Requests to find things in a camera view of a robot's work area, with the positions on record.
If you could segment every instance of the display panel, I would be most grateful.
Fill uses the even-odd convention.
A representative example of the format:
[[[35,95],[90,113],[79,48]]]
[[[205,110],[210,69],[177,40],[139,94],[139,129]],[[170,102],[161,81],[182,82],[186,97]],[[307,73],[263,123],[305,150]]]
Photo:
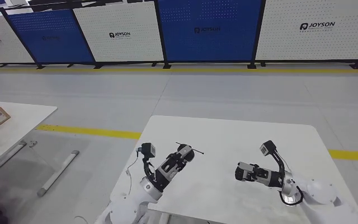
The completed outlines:
[[[257,60],[358,59],[358,1],[267,0]]]
[[[3,16],[0,16],[0,63],[33,63],[30,54]]]
[[[97,62],[163,60],[154,2],[74,9]]]
[[[168,60],[252,59],[261,0],[159,0]]]
[[[23,13],[9,18],[39,63],[93,62],[70,10]]]

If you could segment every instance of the yellow stripe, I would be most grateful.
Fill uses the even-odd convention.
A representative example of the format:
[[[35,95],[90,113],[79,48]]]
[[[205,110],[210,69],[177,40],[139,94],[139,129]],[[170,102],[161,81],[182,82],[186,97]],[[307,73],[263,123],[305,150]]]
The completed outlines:
[[[94,128],[79,128],[79,127],[66,127],[58,125],[40,125],[36,130],[47,130],[50,132],[65,132],[73,134],[89,134],[93,136],[107,136],[115,138],[130,138],[139,139],[141,133],[139,132],[126,132],[122,130],[105,130]],[[344,151],[344,150],[328,150],[332,158],[339,160],[358,160],[358,151]]]
[[[141,133],[139,132],[125,132],[121,130],[105,130],[105,129],[93,129],[93,128],[79,128],[79,127],[66,127],[58,125],[40,125],[36,130],[47,130],[50,132],[66,132],[73,134],[89,134],[93,136],[107,136],[115,138],[131,138],[139,139]]]
[[[246,72],[246,73],[358,73],[358,69],[245,69],[245,68],[1,68],[1,72],[192,72],[192,73],[233,73],[233,72]]]
[[[358,151],[329,150],[329,154],[339,160],[358,160]]]

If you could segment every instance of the blue pegboard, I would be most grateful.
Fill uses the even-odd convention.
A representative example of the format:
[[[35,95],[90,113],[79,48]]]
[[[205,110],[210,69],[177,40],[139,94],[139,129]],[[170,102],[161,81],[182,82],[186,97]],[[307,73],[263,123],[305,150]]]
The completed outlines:
[[[261,0],[159,0],[167,58],[251,60]]]
[[[70,10],[9,15],[39,63],[93,62]]]

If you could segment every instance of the floor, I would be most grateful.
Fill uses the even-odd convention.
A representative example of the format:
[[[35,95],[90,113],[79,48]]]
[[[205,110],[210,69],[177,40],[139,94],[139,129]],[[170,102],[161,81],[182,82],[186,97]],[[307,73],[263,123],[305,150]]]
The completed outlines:
[[[51,68],[57,67],[0,69],[0,101],[57,106],[58,111],[45,124],[133,132],[141,132],[152,115],[309,124],[328,149],[358,151],[357,73],[259,73],[230,65],[173,66],[187,68],[182,71],[151,71],[145,66],[148,71],[134,72]],[[194,72],[192,68],[216,72]],[[230,68],[243,70],[220,72]],[[351,69],[341,64],[261,69],[301,68]],[[33,131],[30,139],[38,144],[23,148],[0,169],[0,207],[12,224],[85,223],[76,216],[93,223],[106,207],[136,143],[134,139],[41,130]],[[51,166],[58,168],[73,150],[80,155],[48,193],[38,198],[37,190],[54,172]],[[335,163],[358,201],[358,161]],[[185,222],[206,223],[180,217],[171,220]]]

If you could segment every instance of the robotic arm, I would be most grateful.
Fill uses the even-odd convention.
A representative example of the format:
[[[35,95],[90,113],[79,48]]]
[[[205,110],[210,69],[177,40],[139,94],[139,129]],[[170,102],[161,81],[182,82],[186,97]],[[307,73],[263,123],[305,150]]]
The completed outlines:
[[[150,158],[156,156],[156,149],[151,143],[143,143],[139,152],[144,156],[145,177],[138,185],[135,194],[119,197],[110,202],[107,208],[97,217],[95,224],[144,224],[148,220],[146,212],[149,203],[157,203],[163,195],[164,189],[172,181],[175,175],[180,172],[188,162],[194,159],[194,151],[191,146],[180,144],[177,152],[171,153],[166,160],[152,172],[149,166],[153,166]]]
[[[299,204],[312,224],[357,224],[358,213],[341,198],[332,184],[317,180],[304,180],[285,171],[285,165],[272,141],[265,142],[260,150],[264,156],[271,155],[279,165],[279,171],[271,171],[257,164],[239,162],[235,178],[240,181],[259,182],[279,188],[282,202],[287,206]],[[295,198],[288,203],[282,195]]]

